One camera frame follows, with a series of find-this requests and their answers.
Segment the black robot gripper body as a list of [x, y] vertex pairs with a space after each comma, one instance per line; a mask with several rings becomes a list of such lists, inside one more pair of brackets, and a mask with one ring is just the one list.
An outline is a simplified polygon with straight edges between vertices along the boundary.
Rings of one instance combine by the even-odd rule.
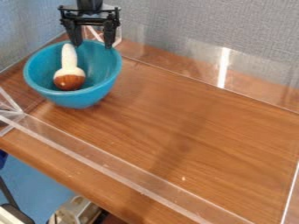
[[104, 3], [104, 0], [75, 0], [73, 5], [61, 5], [59, 23], [65, 27], [110, 23], [120, 26], [120, 8]]

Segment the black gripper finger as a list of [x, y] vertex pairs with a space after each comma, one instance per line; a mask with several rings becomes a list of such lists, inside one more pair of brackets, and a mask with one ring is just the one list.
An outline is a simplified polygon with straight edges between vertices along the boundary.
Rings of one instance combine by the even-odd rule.
[[74, 46], [79, 46], [82, 42], [81, 28], [73, 20], [62, 19], [61, 24], [63, 25], [65, 31], [67, 33], [69, 41]]
[[102, 32], [104, 32], [105, 48], [109, 49], [116, 40], [116, 27], [112, 21], [106, 21], [104, 23]]

